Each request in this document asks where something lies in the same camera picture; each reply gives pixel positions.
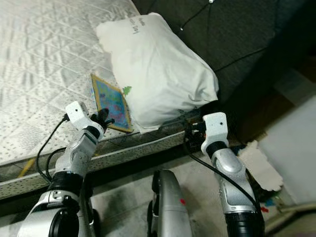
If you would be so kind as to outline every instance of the mattress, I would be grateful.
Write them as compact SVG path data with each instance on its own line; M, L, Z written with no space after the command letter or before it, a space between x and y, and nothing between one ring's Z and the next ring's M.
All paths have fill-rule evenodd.
M66 105L78 100L90 113L96 111L90 73L118 86L110 55L102 51L94 29L101 22L137 14L130 0L0 0L0 198L45 185L34 167L24 175L36 179L13 179L36 156ZM193 111L143 135L133 125L131 134L108 129L89 170L179 145L183 121L198 114ZM75 132L69 122L58 128L42 151L41 167L49 153L70 143ZM14 185L19 188L13 191Z
M129 0L0 0L0 164L35 156L74 100L96 111L90 73L117 84L94 29L137 14ZM75 131L64 123L43 153ZM105 139L123 135L108 129Z

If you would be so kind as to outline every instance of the black wire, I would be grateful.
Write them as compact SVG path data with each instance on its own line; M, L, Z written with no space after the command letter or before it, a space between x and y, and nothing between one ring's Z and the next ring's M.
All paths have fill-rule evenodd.
M50 136L48 137L48 139L46 140L46 142L44 143L44 145L42 145L42 147L40 148L38 155L36 156L36 170L37 172L41 175L41 177L43 177L44 180L46 180L48 183L50 182L49 178L41 171L40 169L40 164L39 164L39 159L40 159L40 153L42 152L42 150L44 149L44 147L47 145L47 143L49 142L49 140L51 139L51 137L54 135L54 133L56 132L56 130L58 129L58 127L67 119L65 117L63 117L63 119L56 125L56 127L54 128L54 130L52 131L52 133L50 134Z
M157 0L153 0L152 4L149 6L147 13L148 14L150 12L150 10L153 8L153 6L155 5L155 3L157 2Z
M207 3L205 4L196 14L194 14L193 16L191 16L185 23L183 23L181 26L180 26L180 32L183 31L184 27L191 21L193 20L197 15L199 15L209 4L211 3Z
M234 185L239 191L241 191L251 202L252 204L256 207L257 212L260 213L261 209L260 209L260 204L259 202L257 202L249 193L246 192L245 189L243 189L238 183L236 183L234 180L232 180L230 177L228 177L227 175L223 174L221 171L219 171L218 169L216 169L215 167L209 165L208 163L202 161L201 159L197 158L196 156L194 156L188 149L187 145L186 145L186 136L184 136L184 141L183 141L183 147L184 150L189 154L189 156L194 159L195 161L197 161L198 163L204 165L205 167L209 168L210 170L212 170L214 173L220 175L223 179L226 179L228 182L230 182L232 185Z
M244 59L244 58L247 58L247 57L249 57L249 56L251 56L251 55L253 55L253 54L259 53L259 52L265 50L266 48L267 48L267 47L260 48L260 49L254 51L254 52L251 52L251 53L249 53L249 54L246 54L245 56L242 56L242 57L240 57L240 58L238 58L238 59L235 59L235 60L233 60L232 62L226 64L225 66L222 66L221 68L214 70L214 72L217 73L217 72L219 72L220 70L223 70L224 68L227 68L227 67L229 67L230 65L234 64L235 62L238 62L239 60Z
M62 148L59 148L57 150L54 150L50 155L49 157L47 158L47 161L46 161L46 167L45 167L45 171L46 171L46 177L49 179L49 181L52 180L52 177L50 176L50 173L49 173L49 163L50 163L50 160L52 159L52 157L58 153L58 152L61 152L61 151L64 151L66 149L66 147L62 147Z

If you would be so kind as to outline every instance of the pillowcase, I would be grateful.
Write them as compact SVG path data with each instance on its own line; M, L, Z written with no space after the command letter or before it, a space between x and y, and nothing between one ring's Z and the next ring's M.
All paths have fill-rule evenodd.
M214 72L159 14L102 23L96 33L141 133L217 100Z

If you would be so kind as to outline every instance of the green leaf sticker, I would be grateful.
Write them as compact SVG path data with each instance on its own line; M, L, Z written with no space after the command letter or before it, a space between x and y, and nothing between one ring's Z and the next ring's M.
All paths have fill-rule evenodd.
M124 95L127 95L127 94L130 92L131 88L132 88L131 86L126 86L126 87L124 87L124 88L123 88L123 94L124 94Z

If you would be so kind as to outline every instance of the colorful painting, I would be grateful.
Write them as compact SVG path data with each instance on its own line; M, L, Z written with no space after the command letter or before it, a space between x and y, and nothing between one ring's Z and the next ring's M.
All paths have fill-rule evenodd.
M91 74L95 101L98 110L107 108L109 110L109 119L115 119L115 123L109 128L132 132L126 101L121 91Z

